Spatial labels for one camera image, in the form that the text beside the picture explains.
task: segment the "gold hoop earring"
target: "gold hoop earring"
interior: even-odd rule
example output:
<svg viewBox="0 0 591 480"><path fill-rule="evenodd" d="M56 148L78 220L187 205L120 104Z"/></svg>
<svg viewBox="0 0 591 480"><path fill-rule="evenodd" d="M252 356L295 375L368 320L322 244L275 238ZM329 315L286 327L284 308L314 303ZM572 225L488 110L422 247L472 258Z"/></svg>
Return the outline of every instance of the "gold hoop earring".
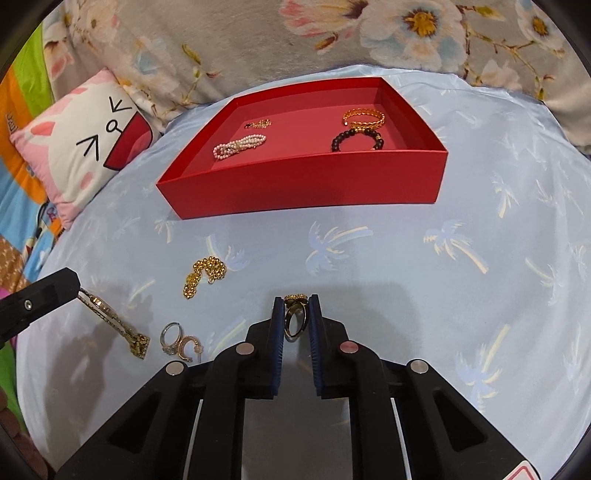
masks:
<svg viewBox="0 0 591 480"><path fill-rule="evenodd" d="M197 337L194 337L193 335L187 335L186 337L182 338L182 340L178 343L177 354L181 358L181 360L185 360L187 363L193 362L193 358L191 358L190 356L185 356L184 354L184 348L189 342L193 342L195 344L193 351L197 354L197 363L200 364L201 354L203 353L203 345L201 345L199 339Z"/></svg>

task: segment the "wooden bead bracelet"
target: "wooden bead bracelet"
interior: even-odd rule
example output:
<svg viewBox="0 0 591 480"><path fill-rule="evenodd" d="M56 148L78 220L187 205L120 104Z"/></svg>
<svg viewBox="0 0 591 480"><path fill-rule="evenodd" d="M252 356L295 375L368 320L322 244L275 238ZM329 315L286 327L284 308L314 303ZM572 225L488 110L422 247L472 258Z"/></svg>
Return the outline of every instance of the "wooden bead bracelet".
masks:
<svg viewBox="0 0 591 480"><path fill-rule="evenodd" d="M340 152L340 143L345 138L352 137L358 132L362 132L368 137L372 137L375 140L375 145L372 147L373 150L382 150L382 147L384 146L384 139L378 132L376 132L375 130L371 130L370 128L366 128L365 130L356 130L354 128L351 128L350 130L345 130L344 132L339 133L339 135L335 137L332 143L332 151Z"/></svg>

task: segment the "red sticker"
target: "red sticker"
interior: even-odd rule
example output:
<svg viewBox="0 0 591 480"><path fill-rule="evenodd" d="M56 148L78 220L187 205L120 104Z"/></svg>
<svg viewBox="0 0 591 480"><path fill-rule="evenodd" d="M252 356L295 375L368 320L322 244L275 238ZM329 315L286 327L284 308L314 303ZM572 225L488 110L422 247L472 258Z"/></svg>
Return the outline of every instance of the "red sticker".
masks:
<svg viewBox="0 0 591 480"><path fill-rule="evenodd" d="M538 474L527 460L521 462L503 480L540 480Z"/></svg>

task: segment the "pearl bracelet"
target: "pearl bracelet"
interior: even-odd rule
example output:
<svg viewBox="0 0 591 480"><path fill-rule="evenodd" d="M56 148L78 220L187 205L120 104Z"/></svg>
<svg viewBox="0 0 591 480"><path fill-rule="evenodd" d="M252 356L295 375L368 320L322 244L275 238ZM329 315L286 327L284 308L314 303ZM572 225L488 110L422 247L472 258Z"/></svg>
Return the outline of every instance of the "pearl bracelet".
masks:
<svg viewBox="0 0 591 480"><path fill-rule="evenodd" d="M231 157L242 150L246 150L247 148L256 148L259 145L262 145L266 139L267 138L264 135L247 135L240 140L233 140L231 142L218 145L213 149L213 156L216 158L216 160L225 160L226 158Z"/></svg>

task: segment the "pillow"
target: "pillow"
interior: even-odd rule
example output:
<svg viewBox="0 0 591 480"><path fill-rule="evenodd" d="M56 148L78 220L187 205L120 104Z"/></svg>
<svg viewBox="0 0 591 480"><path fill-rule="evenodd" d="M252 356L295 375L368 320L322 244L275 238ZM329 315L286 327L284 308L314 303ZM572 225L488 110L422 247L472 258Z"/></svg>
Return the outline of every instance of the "pillow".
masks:
<svg viewBox="0 0 591 480"><path fill-rule="evenodd" d="M158 136L105 69L12 134L11 141L69 229L97 192Z"/></svg>

